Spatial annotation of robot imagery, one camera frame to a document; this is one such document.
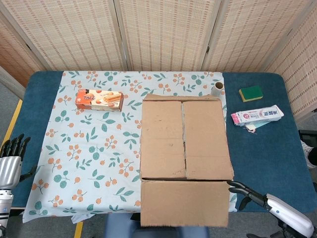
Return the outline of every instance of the box flap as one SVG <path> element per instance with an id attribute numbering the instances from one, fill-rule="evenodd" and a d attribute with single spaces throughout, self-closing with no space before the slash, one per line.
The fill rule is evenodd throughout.
<path id="1" fill-rule="evenodd" d="M 147 94 L 143 101 L 220 101 L 219 98 L 212 95 L 205 95 L 201 97 L 193 96 L 161 96 L 156 94 Z"/>
<path id="2" fill-rule="evenodd" d="M 141 177 L 185 178 L 181 102 L 143 102 Z"/>
<path id="3" fill-rule="evenodd" d="M 221 101 L 184 102 L 187 179 L 231 180 Z"/>
<path id="4" fill-rule="evenodd" d="M 226 227 L 228 188 L 224 181 L 143 181 L 141 226 Z"/>

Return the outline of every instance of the toothpaste box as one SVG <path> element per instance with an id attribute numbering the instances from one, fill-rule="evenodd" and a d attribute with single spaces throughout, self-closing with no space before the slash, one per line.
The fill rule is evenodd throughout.
<path id="1" fill-rule="evenodd" d="M 75 104 L 78 109 L 120 112 L 123 94 L 116 91 L 79 89 Z"/>
<path id="2" fill-rule="evenodd" d="M 235 125 L 244 126 L 266 121 L 280 120 L 283 115 L 277 106 L 236 112 L 231 114 Z"/>

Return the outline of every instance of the sponge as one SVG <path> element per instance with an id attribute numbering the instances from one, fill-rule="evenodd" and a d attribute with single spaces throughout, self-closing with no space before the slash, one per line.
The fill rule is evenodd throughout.
<path id="1" fill-rule="evenodd" d="M 241 88 L 239 90 L 240 96 L 242 98 L 242 101 L 249 102 L 253 100 L 258 100 L 263 97 L 263 93 L 261 91 L 261 88 L 259 86 L 253 86 L 249 88 Z"/>

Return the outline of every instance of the blue chair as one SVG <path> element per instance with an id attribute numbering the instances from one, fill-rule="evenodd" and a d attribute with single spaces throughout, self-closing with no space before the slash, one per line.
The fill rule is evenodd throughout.
<path id="1" fill-rule="evenodd" d="M 145 227 L 131 213 L 108 214 L 104 238 L 209 238 L 208 227 Z"/>

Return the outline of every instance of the floral tablecloth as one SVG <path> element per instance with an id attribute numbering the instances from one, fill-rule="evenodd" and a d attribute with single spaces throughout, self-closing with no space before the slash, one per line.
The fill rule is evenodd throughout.
<path id="1" fill-rule="evenodd" d="M 65 71 L 43 140 L 23 222 L 45 216 L 140 212 L 142 99 L 201 96 L 219 72 Z M 122 112 L 79 110 L 77 90 L 124 93 Z M 226 120 L 225 91 L 220 96 Z M 235 211 L 236 195 L 230 195 Z"/>

